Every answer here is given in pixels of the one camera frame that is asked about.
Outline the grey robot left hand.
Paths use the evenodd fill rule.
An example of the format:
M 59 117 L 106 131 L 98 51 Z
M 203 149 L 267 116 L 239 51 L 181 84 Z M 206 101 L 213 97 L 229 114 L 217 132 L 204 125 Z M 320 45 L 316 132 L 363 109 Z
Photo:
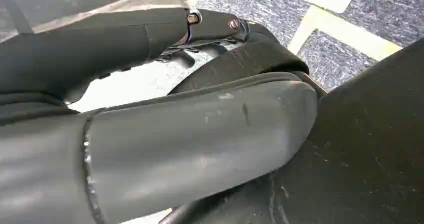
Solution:
M 317 116 L 308 66 L 262 25 L 187 8 L 99 11 L 0 42 L 0 221 L 119 224 L 286 164 Z M 77 112 L 88 85 L 187 51 L 170 94 Z

